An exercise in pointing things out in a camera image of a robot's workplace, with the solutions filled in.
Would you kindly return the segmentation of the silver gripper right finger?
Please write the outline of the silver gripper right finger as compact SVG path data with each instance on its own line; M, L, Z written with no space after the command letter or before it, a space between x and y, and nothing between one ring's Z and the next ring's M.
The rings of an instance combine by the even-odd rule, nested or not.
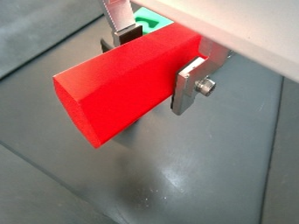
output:
M230 49L211 39L202 38L199 54L177 73L171 109L178 116L193 105L197 94L211 95L217 83L210 75L223 66Z

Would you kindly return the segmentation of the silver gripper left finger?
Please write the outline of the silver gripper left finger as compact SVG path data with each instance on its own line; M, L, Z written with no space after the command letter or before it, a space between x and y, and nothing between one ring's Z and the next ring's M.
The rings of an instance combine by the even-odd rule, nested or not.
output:
M143 36L143 26L137 23L130 0L99 0L113 29L115 46Z

